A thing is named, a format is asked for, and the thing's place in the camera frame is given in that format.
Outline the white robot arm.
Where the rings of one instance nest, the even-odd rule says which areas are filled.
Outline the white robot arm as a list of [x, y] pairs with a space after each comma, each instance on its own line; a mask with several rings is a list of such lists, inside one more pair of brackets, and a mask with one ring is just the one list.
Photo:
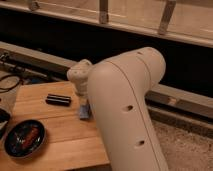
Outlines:
[[144, 47], [97, 64], [83, 59], [67, 71], [90, 105], [113, 171], [169, 171], [145, 103], [165, 69], [162, 54]]

